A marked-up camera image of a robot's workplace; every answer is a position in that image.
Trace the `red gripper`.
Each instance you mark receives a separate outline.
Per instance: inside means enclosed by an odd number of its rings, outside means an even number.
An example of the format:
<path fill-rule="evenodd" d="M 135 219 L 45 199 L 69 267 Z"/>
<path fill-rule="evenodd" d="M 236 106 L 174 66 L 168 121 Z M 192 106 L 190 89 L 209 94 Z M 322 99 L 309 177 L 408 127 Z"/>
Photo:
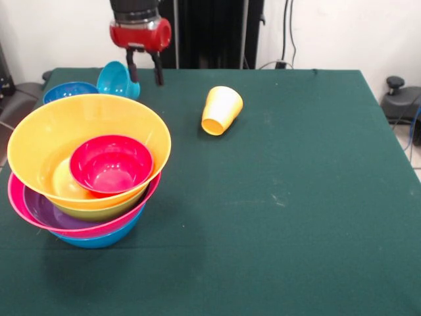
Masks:
<path fill-rule="evenodd" d="M 137 66 L 134 63 L 134 50 L 143 49 L 152 52 L 154 62 L 155 82 L 158 86 L 164 85 L 162 62 L 159 53 L 166 49 L 171 41 L 172 29 L 165 18 L 150 20 L 141 24 L 118 24 L 112 22 L 109 26 L 112 42 L 126 50 L 126 62 L 130 80 L 137 82 Z"/>

